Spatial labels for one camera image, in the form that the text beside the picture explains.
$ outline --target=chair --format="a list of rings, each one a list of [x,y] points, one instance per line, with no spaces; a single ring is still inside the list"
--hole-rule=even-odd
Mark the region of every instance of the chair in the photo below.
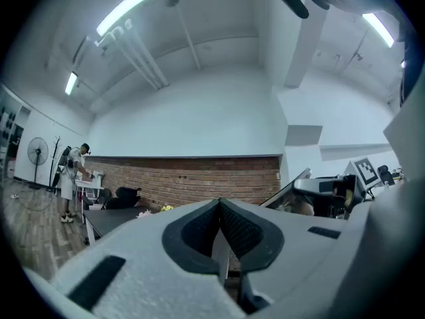
[[[137,192],[141,188],[132,189],[128,187],[119,187],[115,194],[117,197],[111,198],[106,204],[105,209],[123,209],[134,207],[140,200],[140,196],[137,196]]]
[[[381,177],[382,182],[388,182],[389,185],[394,185],[395,182],[392,178],[391,172],[388,171],[388,167],[386,165],[382,165],[378,168],[378,173]]]
[[[84,202],[84,209],[85,210],[105,209],[106,203],[111,199],[111,195],[112,195],[112,192],[108,188],[99,190],[99,196],[94,202],[92,202],[87,196],[82,195],[81,198]]]

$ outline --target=ceiling light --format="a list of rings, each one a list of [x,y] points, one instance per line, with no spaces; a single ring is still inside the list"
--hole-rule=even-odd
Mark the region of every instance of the ceiling light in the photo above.
[[[67,95],[71,94],[76,81],[77,81],[77,75],[71,72],[71,75],[69,76],[69,79],[68,79],[68,84],[66,85],[66,88],[65,88],[65,93]]]
[[[389,47],[394,44],[394,39],[392,38],[391,34],[388,32],[384,24],[381,23],[381,20],[379,20],[375,14],[363,14],[363,18],[365,18],[368,23],[370,23],[373,28],[378,31],[379,35],[385,40]]]
[[[99,26],[96,28],[97,33],[103,37],[106,31],[117,22],[124,14],[130,9],[140,4],[143,0],[123,0],[117,7],[115,7],[111,13],[106,15],[106,18],[102,20]]]

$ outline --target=table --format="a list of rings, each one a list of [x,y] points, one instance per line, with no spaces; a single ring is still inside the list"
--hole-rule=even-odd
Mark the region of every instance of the table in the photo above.
[[[83,217],[86,218],[87,235],[90,244],[93,245],[96,241],[94,231],[103,237],[123,223],[135,219],[142,211],[147,210],[152,213],[159,212],[159,210],[144,206],[125,209],[86,210]]]
[[[96,189],[98,191],[98,196],[99,196],[99,190],[103,190],[103,187],[96,185],[95,183],[93,183],[93,181],[81,181],[80,179],[76,179],[75,185],[77,186],[76,195],[75,195],[75,210],[77,210],[78,188],[81,188],[81,195],[84,195],[84,191],[86,188]],[[83,212],[84,212],[84,202],[81,199],[81,216],[82,216],[82,222],[84,223]]]

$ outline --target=man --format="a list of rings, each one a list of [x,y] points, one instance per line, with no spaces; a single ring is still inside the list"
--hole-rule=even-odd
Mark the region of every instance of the man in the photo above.
[[[71,219],[71,216],[74,214],[71,214],[69,211],[69,201],[72,201],[72,190],[74,189],[77,171],[82,173],[83,176],[94,177],[81,164],[81,155],[87,154],[89,150],[90,147],[88,144],[84,143],[80,149],[71,149],[66,159],[66,164],[60,176],[60,196],[64,199],[64,213],[60,218],[62,223],[71,223],[74,221]]]

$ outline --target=standing fan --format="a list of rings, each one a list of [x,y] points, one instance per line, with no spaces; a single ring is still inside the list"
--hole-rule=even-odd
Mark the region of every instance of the standing fan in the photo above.
[[[40,189],[35,183],[37,177],[37,166],[42,165],[48,156],[48,146],[44,139],[36,137],[29,142],[28,145],[28,158],[32,164],[35,164],[34,182],[30,183],[29,187],[32,189]]]

